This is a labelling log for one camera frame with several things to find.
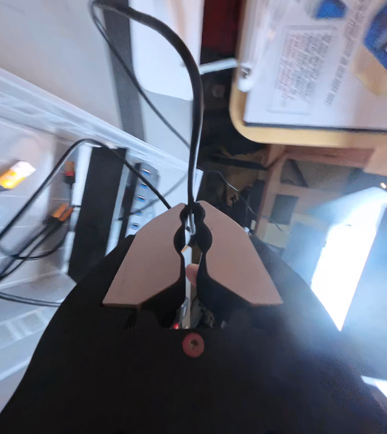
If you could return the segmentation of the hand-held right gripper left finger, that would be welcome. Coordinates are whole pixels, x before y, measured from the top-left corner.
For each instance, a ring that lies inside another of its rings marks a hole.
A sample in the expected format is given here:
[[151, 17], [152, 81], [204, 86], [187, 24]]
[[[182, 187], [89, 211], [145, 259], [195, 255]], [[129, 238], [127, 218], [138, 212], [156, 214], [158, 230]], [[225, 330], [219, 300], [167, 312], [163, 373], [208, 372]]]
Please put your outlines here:
[[178, 309], [185, 301], [185, 209], [179, 203], [133, 238], [103, 300], [105, 307]]

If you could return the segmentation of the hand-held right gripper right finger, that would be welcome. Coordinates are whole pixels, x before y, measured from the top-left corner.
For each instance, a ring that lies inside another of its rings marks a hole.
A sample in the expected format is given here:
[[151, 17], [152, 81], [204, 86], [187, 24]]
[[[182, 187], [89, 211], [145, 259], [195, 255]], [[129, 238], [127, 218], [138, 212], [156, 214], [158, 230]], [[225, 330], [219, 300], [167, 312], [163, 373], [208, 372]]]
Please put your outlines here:
[[196, 243], [201, 259], [196, 280], [200, 302], [212, 312], [283, 303], [249, 235], [205, 201], [195, 204]]

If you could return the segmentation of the glossy white table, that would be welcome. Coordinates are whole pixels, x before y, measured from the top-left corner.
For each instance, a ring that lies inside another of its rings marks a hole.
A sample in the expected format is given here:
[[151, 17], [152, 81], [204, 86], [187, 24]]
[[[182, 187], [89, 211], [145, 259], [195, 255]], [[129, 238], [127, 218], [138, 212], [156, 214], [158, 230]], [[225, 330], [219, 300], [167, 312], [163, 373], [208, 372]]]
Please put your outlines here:
[[311, 290], [364, 359], [363, 381], [387, 398], [387, 191], [370, 187], [313, 214], [330, 226]]

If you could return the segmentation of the person's right hand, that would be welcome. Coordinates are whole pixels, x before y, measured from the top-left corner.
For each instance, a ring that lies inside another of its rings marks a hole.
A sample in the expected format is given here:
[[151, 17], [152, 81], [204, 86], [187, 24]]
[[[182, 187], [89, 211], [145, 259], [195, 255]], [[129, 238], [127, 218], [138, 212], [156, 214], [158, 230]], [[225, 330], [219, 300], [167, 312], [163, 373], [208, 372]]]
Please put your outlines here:
[[199, 265], [194, 263], [187, 265], [185, 268], [186, 278], [193, 287], [197, 287], [198, 271], [199, 271]]

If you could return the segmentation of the black usb hub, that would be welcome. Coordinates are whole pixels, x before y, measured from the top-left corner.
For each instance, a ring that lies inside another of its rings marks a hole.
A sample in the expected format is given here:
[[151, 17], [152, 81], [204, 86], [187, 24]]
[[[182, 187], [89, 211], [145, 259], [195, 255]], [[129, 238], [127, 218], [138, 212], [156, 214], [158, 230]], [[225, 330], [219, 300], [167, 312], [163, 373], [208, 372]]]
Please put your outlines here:
[[[160, 176], [157, 169], [145, 162], [135, 163], [134, 168], [154, 188], [158, 187]], [[148, 185], [130, 172], [123, 199], [124, 214], [121, 227], [123, 236], [135, 235], [139, 229], [154, 218], [155, 212], [151, 202], [156, 198]]]

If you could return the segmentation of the long wooden table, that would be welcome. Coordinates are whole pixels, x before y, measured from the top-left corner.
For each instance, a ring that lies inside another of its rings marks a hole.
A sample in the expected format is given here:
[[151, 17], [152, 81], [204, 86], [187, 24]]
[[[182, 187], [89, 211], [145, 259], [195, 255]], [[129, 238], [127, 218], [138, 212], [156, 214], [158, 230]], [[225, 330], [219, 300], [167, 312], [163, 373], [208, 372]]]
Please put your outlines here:
[[269, 145], [262, 150], [261, 163], [264, 166], [285, 159], [354, 167], [363, 169], [366, 173], [387, 176], [387, 144], [372, 149]]

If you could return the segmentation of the clear plastic bin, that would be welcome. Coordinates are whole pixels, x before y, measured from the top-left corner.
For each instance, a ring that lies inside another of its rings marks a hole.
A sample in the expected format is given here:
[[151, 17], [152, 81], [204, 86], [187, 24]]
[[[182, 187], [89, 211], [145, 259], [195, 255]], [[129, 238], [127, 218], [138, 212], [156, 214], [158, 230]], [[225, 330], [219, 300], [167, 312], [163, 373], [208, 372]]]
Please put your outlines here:
[[[0, 68], [0, 171], [8, 163], [23, 160], [36, 171], [17, 188], [0, 193], [0, 231], [24, 205], [75, 141], [93, 138], [112, 147], [125, 148], [132, 164], [144, 161], [160, 175], [158, 190], [170, 205], [186, 202], [187, 162], [172, 151], [162, 151], [122, 129], [58, 98]], [[72, 159], [77, 164], [73, 203], [79, 205], [88, 171], [91, 145], [83, 144]], [[67, 199], [62, 173], [14, 224], [2, 242], [20, 246], [37, 229], [40, 220]], [[75, 234], [49, 257], [26, 261], [0, 283], [0, 290], [18, 296], [63, 301], [73, 281], [66, 276]], [[50, 307], [26, 306], [0, 300], [1, 395], [16, 387], [46, 325], [55, 312]]]

